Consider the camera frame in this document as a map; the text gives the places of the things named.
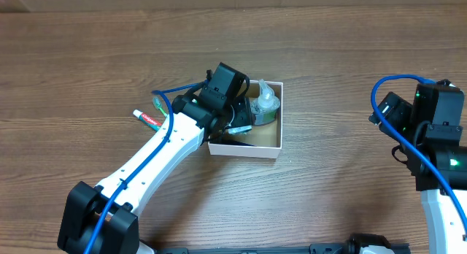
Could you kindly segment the Colgate toothpaste tube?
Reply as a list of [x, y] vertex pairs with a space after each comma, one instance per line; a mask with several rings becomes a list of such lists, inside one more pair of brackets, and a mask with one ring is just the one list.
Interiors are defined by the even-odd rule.
[[147, 115], [146, 113], [143, 113], [142, 111], [138, 109], [135, 109], [133, 111], [133, 115], [136, 118], [138, 118], [140, 121], [145, 123], [147, 126], [149, 126], [151, 129], [153, 129], [154, 131], [158, 131], [160, 127], [162, 126], [162, 123], [153, 119], [152, 117], [150, 117], [149, 115]]

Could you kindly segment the green white soap bar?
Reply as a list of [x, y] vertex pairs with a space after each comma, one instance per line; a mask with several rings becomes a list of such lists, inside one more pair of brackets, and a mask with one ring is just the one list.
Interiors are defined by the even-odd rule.
[[252, 126], [230, 127], [227, 128], [227, 133], [230, 135], [247, 134], [251, 130]]

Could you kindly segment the blue disposable razor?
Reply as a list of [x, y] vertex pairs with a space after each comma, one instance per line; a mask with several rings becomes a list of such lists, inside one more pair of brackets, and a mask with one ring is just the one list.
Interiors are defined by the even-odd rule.
[[255, 145], [247, 144], [244, 142], [238, 142], [236, 140], [222, 140], [221, 145], [230, 145], [230, 146], [248, 146], [248, 147], [255, 147]]

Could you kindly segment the clear soap pump bottle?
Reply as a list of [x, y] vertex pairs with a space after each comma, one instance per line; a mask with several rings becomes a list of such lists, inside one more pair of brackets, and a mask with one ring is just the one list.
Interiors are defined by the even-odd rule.
[[275, 95], [273, 88], [263, 79], [258, 81], [259, 94], [250, 99], [252, 124], [263, 126], [275, 121], [277, 110], [280, 108], [280, 100]]

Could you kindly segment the white cardboard box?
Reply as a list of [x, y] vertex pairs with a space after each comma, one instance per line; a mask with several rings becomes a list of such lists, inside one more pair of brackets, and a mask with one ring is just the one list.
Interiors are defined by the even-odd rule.
[[236, 140], [247, 144], [248, 146], [230, 146], [221, 145], [215, 142], [208, 142], [211, 155], [229, 155], [237, 157], [252, 158], [278, 158], [282, 150], [283, 136], [283, 106], [277, 110], [277, 117], [272, 123], [264, 126], [253, 126], [247, 134], [235, 136], [225, 135], [222, 140]]

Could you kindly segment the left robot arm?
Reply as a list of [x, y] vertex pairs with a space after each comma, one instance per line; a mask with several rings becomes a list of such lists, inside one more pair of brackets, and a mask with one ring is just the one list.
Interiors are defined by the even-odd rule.
[[227, 128], [250, 79], [219, 63], [205, 81], [183, 87], [170, 101], [155, 91], [168, 116], [155, 135], [123, 166], [95, 186], [77, 183], [69, 192], [57, 246], [75, 254], [145, 254], [154, 249], [139, 235], [139, 219], [163, 181], [188, 155]]

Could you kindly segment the green toothbrush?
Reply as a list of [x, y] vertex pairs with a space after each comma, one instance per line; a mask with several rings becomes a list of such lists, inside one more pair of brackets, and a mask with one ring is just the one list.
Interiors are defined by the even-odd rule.
[[153, 106], [165, 117], [168, 117], [168, 113], [165, 111], [165, 109], [162, 106], [162, 103], [158, 97], [153, 97], [152, 99]]

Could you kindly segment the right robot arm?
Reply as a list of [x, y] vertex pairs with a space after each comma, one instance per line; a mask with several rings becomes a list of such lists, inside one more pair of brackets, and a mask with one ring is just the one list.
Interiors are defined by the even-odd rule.
[[369, 121], [397, 141], [395, 151], [415, 178], [428, 226], [430, 253], [466, 252], [466, 147], [460, 145], [465, 93], [449, 80], [416, 75], [413, 102], [394, 92], [377, 101], [379, 87], [401, 75], [383, 77], [372, 88]]

